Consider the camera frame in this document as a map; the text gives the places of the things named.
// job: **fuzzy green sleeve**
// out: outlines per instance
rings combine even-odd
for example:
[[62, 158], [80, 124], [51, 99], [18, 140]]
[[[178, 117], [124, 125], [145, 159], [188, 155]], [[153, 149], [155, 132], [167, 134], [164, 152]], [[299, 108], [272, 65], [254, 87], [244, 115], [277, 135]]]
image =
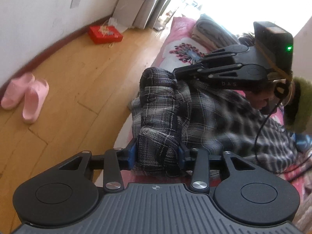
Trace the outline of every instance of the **fuzzy green sleeve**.
[[[296, 85], [300, 85], [298, 111], [295, 114], [287, 113], [287, 108], [285, 108], [285, 126], [288, 130], [295, 133], [307, 132], [312, 135], [311, 131], [307, 131], [307, 128], [310, 127], [310, 119], [312, 119], [312, 84], [311, 82], [299, 77], [295, 77], [294, 82]], [[295, 115], [294, 119], [289, 118], [291, 115]]]

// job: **wooden floor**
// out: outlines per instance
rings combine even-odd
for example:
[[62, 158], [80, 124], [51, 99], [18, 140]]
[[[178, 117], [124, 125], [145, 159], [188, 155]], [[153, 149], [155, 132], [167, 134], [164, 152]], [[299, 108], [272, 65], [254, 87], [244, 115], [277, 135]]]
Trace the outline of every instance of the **wooden floor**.
[[50, 86], [35, 124], [23, 123], [23, 103], [13, 111], [0, 110], [3, 234], [20, 223], [12, 205], [18, 185], [77, 152], [101, 154], [113, 147], [130, 114], [127, 104], [138, 89], [141, 74], [152, 64], [167, 33], [129, 29], [122, 42], [111, 47], [94, 45], [85, 34], [33, 72]]

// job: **plaid shirt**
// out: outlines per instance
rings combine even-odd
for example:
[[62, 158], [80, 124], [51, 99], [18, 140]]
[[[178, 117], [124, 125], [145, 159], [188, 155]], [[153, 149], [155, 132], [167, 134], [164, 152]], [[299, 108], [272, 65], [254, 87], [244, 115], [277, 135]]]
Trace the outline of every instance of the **plaid shirt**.
[[[198, 80], [176, 81], [172, 73], [155, 67], [142, 74], [132, 117], [135, 169], [153, 175], [177, 167], [180, 142], [213, 155], [232, 151], [257, 164], [254, 142], [266, 118], [235, 91], [212, 89]], [[273, 119], [263, 127], [257, 149], [261, 164], [273, 172], [298, 158], [291, 134]]]

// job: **pair of pink slippers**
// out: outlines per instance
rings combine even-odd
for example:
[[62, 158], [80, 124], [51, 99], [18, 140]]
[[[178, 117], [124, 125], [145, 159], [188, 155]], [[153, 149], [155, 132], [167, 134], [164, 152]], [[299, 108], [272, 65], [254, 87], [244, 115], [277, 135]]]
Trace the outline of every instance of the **pair of pink slippers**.
[[23, 120], [25, 123], [32, 124], [38, 119], [48, 92], [49, 85], [46, 80], [35, 80], [32, 73], [25, 73], [11, 80], [1, 100], [1, 106], [3, 109], [11, 110], [25, 96]]

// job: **wall outlet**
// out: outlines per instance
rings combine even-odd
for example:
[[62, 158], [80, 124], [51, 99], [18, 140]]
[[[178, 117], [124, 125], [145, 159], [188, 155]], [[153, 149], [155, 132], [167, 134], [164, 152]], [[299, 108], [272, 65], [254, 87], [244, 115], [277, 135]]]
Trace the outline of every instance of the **wall outlet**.
[[70, 9], [77, 8], [81, 0], [71, 0]]

